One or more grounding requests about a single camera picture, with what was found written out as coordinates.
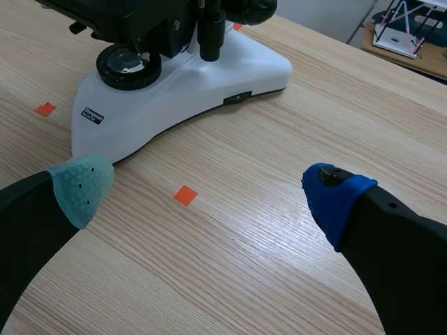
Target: orange tape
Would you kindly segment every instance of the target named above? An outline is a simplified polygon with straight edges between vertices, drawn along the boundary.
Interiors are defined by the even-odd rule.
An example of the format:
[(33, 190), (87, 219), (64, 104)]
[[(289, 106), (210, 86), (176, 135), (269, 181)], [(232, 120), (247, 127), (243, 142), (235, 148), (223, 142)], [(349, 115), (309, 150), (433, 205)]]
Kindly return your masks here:
[(51, 103), (44, 103), (34, 109), (34, 112), (41, 115), (42, 117), (47, 117), (56, 109), (56, 106), (53, 106)]
[(184, 206), (188, 206), (189, 204), (191, 204), (197, 194), (198, 193), (195, 192), (193, 189), (189, 188), (186, 185), (183, 185), (182, 188), (179, 189), (178, 192), (174, 195), (174, 199), (176, 199), (176, 201), (180, 202)]

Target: teal silicone fingertip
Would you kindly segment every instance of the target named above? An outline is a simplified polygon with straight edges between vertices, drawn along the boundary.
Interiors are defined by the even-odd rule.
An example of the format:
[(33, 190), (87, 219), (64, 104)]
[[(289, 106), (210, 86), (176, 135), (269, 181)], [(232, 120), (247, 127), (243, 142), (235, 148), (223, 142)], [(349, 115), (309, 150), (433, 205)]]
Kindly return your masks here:
[(112, 186), (112, 163), (100, 154), (88, 154), (47, 171), (59, 207), (75, 227), (84, 229)]

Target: brand label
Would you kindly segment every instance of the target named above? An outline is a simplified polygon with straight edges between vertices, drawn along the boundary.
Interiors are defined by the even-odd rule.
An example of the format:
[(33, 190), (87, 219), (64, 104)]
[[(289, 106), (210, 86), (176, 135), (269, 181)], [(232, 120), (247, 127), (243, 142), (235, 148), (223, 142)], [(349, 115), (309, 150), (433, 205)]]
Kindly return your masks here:
[(95, 124), (100, 124), (100, 123), (104, 120), (104, 117), (103, 117), (101, 114), (98, 114), (97, 112), (91, 110), (91, 109), (88, 108), (88, 107), (86, 107), (86, 108), (81, 112), (81, 115), (82, 115), (84, 118), (86, 118), (86, 119), (88, 119), (88, 120), (94, 122)]

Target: blue fingertip cover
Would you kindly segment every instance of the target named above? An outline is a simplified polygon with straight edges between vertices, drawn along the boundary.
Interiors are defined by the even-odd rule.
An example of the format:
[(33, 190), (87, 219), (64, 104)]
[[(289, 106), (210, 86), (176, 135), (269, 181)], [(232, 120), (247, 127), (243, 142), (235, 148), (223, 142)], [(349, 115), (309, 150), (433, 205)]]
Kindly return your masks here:
[(358, 174), (338, 186), (326, 186), (320, 178), (318, 169), (333, 166), (325, 163), (311, 166), (302, 176), (302, 188), (310, 212), (320, 221), (335, 251), (340, 252), (342, 237), (358, 198), (377, 185), (377, 181)]
[(102, 155), (87, 154), (47, 171), (59, 207), (75, 227), (84, 229), (112, 186), (112, 163)]

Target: wooden table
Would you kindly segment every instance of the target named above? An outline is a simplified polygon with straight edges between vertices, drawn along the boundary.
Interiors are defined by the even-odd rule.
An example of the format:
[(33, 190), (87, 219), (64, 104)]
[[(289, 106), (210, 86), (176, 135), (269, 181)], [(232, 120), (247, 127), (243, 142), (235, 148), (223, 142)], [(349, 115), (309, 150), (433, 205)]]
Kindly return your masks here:
[[(0, 187), (70, 157), (76, 88), (105, 46), (34, 1), (0, 11)], [(375, 177), (445, 220), (444, 86), (289, 21), (242, 31), (294, 65), (281, 94), (175, 127), (116, 166), (85, 231), (37, 275), (4, 334), (382, 334), (313, 222), (301, 175)], [(33, 109), (50, 101), (46, 119)], [(188, 207), (173, 200), (186, 184)]]

